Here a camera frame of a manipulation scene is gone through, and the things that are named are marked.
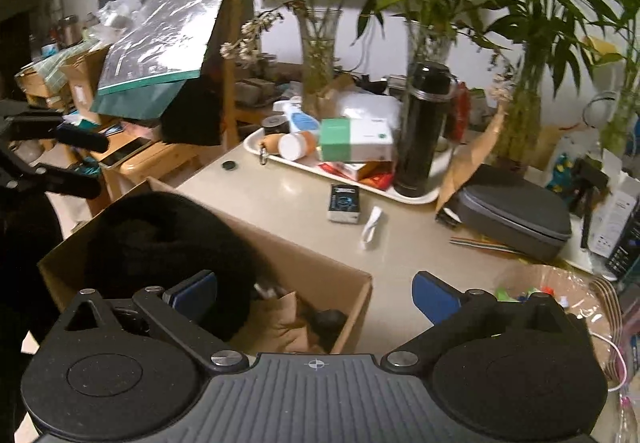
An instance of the crosshair symbol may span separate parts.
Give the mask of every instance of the crosshair symbol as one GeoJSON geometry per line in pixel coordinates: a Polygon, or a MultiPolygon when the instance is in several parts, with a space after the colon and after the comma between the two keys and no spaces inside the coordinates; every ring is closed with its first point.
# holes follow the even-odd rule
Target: crosshair symbol
{"type": "Polygon", "coordinates": [[[308,365],[309,367],[311,367],[311,369],[314,370],[318,370],[318,369],[322,369],[324,366],[328,365],[327,363],[322,362],[322,360],[311,360],[309,363],[306,363],[305,365],[308,365]]]}

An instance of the white table surface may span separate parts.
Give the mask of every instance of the white table surface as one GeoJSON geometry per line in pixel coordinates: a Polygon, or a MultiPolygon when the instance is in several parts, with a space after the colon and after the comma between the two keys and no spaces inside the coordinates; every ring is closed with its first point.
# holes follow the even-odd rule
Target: white table surface
{"type": "MultiPolygon", "coordinates": [[[[360,225],[326,218],[331,180],[278,163],[260,166],[242,146],[211,163],[178,187],[204,205],[223,211],[297,245],[312,249],[373,276],[373,293],[358,351],[386,354],[422,333],[431,323],[414,306],[411,282],[426,270],[462,291],[493,291],[497,277],[513,260],[449,243],[452,232],[434,220],[434,206],[411,206],[361,192],[360,225]],[[228,172],[222,163],[238,168],[228,172]],[[384,212],[373,247],[359,248],[359,238],[373,206],[384,212]]],[[[613,398],[593,435],[612,439],[613,398]]]]}

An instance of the black knit hat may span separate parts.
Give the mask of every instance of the black knit hat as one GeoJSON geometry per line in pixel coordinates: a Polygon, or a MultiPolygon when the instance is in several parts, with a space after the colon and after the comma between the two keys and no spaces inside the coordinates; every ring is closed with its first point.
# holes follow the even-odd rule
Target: black knit hat
{"type": "Polygon", "coordinates": [[[206,269],[216,275],[218,298],[200,325],[223,341],[242,327],[258,258],[213,213],[183,196],[151,192],[116,201],[97,221],[84,271],[88,287],[105,298],[130,298],[206,269]]]}

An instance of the glass vase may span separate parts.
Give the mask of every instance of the glass vase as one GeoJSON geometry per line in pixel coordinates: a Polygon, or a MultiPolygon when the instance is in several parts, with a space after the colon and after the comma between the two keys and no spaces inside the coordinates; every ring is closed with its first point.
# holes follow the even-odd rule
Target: glass vase
{"type": "Polygon", "coordinates": [[[406,23],[407,32],[407,76],[413,72],[415,64],[427,61],[447,64],[453,39],[442,32],[438,32],[433,26],[426,26],[417,21],[410,20],[406,23]]]}
{"type": "Polygon", "coordinates": [[[335,32],[341,10],[296,11],[302,40],[302,110],[321,118],[319,94],[334,79],[335,32]]]}
{"type": "Polygon", "coordinates": [[[525,54],[493,150],[494,165],[520,173],[529,166],[540,136],[540,83],[544,69],[544,62],[536,62],[528,52],[525,54]]]}
{"type": "Polygon", "coordinates": [[[636,118],[640,95],[635,91],[623,90],[618,98],[613,117],[600,132],[600,145],[619,158],[625,153],[626,144],[631,139],[631,121],[636,118]]]}

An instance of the white electrical cord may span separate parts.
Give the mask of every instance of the white electrical cord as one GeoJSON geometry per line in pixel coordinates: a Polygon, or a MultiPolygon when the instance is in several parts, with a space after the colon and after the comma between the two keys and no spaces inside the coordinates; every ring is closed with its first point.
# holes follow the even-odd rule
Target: white electrical cord
{"type": "Polygon", "coordinates": [[[616,391],[622,389],[622,387],[625,385],[625,382],[626,382],[625,359],[623,359],[622,353],[620,352],[620,349],[618,349],[618,346],[616,346],[616,344],[614,344],[611,340],[609,340],[606,337],[603,337],[602,335],[599,335],[598,333],[594,333],[593,331],[589,331],[589,333],[591,334],[592,337],[596,337],[597,339],[602,340],[603,342],[606,342],[607,344],[609,344],[611,347],[613,347],[616,350],[616,353],[618,354],[618,358],[620,359],[620,363],[622,364],[622,379],[620,380],[620,383],[618,385],[616,385],[611,389],[607,389],[610,393],[615,393],[616,391]]]}

